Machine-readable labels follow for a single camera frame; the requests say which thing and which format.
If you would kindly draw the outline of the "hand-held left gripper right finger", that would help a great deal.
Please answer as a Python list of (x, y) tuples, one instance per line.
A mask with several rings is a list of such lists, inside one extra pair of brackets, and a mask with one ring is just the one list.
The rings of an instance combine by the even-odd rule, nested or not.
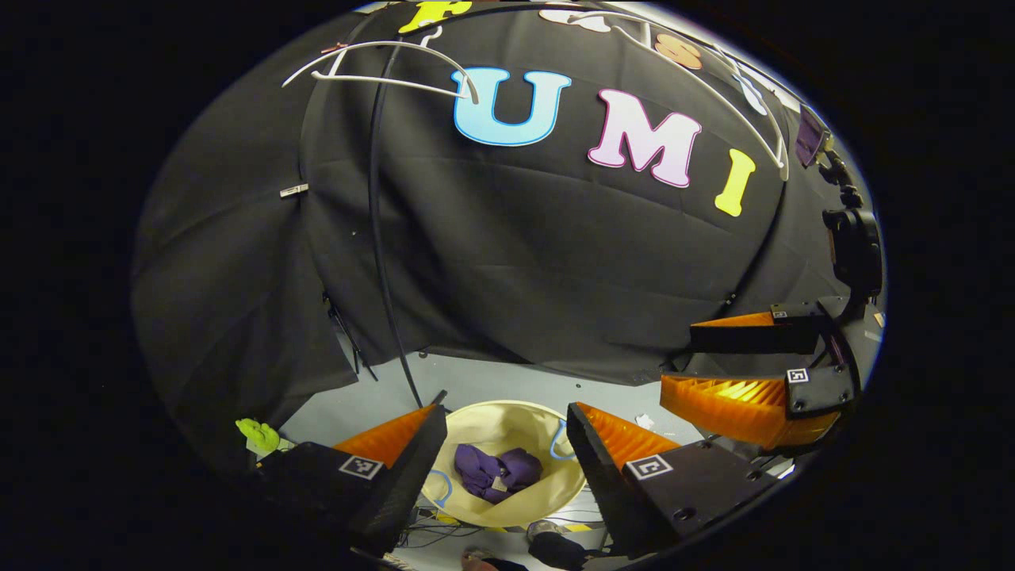
[(613, 551), (631, 559), (710, 531), (780, 482), (710, 441), (679, 445), (583, 402), (565, 427)]

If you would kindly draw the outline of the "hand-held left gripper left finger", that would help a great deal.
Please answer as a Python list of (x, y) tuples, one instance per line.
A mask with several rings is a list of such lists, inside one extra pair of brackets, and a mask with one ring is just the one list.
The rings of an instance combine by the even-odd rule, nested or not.
[(394, 549), (447, 437), (429, 404), (334, 445), (301, 443), (267, 455), (256, 488), (317, 536), (380, 557)]

